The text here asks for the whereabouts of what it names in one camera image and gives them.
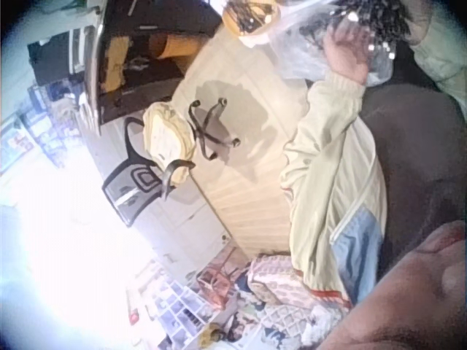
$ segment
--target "wall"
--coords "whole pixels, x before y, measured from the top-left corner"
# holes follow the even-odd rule
[[[70,0],[41,1],[46,9],[69,4]],[[10,116],[27,97],[27,89],[34,82],[29,64],[27,45],[50,36],[89,26],[96,15],[77,15],[73,10],[43,15],[32,8],[17,23],[1,43],[1,116]]]

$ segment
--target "cabinet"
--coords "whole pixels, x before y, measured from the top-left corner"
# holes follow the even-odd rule
[[[220,22],[220,16],[202,0],[107,0],[97,30],[90,38],[92,50],[85,59],[83,104],[93,127],[99,129],[100,125],[147,108],[152,102],[170,100],[183,79],[172,59],[149,60],[142,71],[124,69],[121,75],[125,79],[118,78],[117,89],[105,91],[101,83],[109,71],[113,70],[114,75],[117,71],[114,66],[107,67],[106,50],[113,38],[128,37],[131,41],[129,49],[123,45],[112,51],[112,57],[118,57],[118,65],[123,56],[125,66],[133,58],[147,56],[152,34],[213,36]]]

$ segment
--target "yellow cloth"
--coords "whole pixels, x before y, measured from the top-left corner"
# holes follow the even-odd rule
[[[106,93],[117,90],[125,84],[123,65],[125,64],[129,47],[130,38],[128,36],[116,36],[110,40],[110,45],[106,52],[107,70],[105,82],[102,83],[102,90]]]

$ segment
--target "patterned fabric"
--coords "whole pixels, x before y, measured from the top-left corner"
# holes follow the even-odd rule
[[[257,296],[262,300],[267,294],[264,291],[267,290],[267,299],[277,300],[281,304],[309,309],[317,304],[302,278],[293,269],[292,260],[288,256],[274,255],[254,259],[248,272],[248,285],[256,294],[259,284],[263,289]]]
[[[299,335],[289,338],[274,328],[264,328],[261,340],[277,350],[296,350],[301,346]]]
[[[274,328],[284,333],[288,338],[301,335],[305,331],[306,323],[311,311],[290,305],[266,304],[260,312],[261,324],[266,328]]]

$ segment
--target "bag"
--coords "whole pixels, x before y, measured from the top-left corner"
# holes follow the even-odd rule
[[[337,8],[328,3],[329,0],[313,2],[309,7],[282,18],[271,30],[271,48],[278,58],[276,69],[282,78],[313,82],[324,79],[329,65],[322,42],[331,21],[330,12]],[[312,35],[306,35],[304,28],[311,28]],[[385,50],[376,49],[366,85],[382,84],[392,75],[393,60]]]

